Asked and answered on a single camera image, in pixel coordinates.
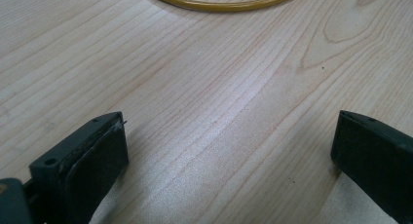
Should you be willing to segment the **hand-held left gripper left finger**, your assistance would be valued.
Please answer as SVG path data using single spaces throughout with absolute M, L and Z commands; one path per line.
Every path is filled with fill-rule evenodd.
M 49 224 L 88 224 L 129 164 L 123 114 L 96 117 L 30 164 Z

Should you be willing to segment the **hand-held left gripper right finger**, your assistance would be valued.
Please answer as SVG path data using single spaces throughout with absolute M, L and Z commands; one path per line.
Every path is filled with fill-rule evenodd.
M 413 137 L 342 110 L 331 159 L 398 224 L 413 224 Z

